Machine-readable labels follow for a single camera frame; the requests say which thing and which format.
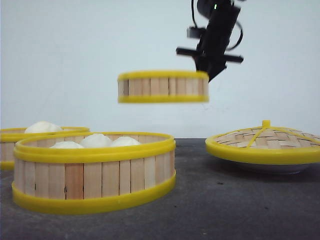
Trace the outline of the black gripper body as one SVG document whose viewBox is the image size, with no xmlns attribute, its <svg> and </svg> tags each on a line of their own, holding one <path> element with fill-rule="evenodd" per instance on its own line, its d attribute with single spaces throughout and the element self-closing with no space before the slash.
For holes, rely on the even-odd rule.
<svg viewBox="0 0 320 240">
<path fill-rule="evenodd" d="M 241 8 L 238 6 L 198 6 L 198 12 L 208 19 L 205 33 L 199 39 L 196 49 L 178 47 L 178 55 L 195 59 L 206 59 L 207 70 L 227 68 L 226 62 L 242 63 L 242 56 L 228 55 L 226 51 L 236 48 L 243 38 L 243 28 L 237 21 Z M 240 28 L 240 36 L 234 46 L 229 47 L 232 31 L 235 26 Z"/>
</svg>

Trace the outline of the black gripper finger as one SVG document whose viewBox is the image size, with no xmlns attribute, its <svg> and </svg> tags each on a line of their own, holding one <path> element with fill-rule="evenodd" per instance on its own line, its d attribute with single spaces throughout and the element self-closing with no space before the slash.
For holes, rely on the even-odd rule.
<svg viewBox="0 0 320 240">
<path fill-rule="evenodd" d="M 222 69 L 220 67 L 211 67 L 210 69 L 207 70 L 208 74 L 208 82 L 213 80 L 218 74 L 220 74 Z"/>
<path fill-rule="evenodd" d="M 197 71 L 208 72 L 208 61 L 205 58 L 195 58 L 194 62 Z"/>
</svg>

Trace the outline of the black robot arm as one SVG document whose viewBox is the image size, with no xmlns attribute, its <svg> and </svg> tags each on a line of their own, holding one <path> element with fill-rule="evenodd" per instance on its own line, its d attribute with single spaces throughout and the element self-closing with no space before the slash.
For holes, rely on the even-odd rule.
<svg viewBox="0 0 320 240">
<path fill-rule="evenodd" d="M 199 39 L 196 49 L 176 48 L 178 55 L 192 57 L 197 71 L 206 72 L 211 81 L 227 68 L 226 62 L 242 63 L 242 56 L 225 54 L 242 41 L 244 31 L 238 22 L 241 8 L 233 0 L 199 0 L 198 12 L 208 19 L 207 27 L 187 29 L 187 37 Z"/>
</svg>

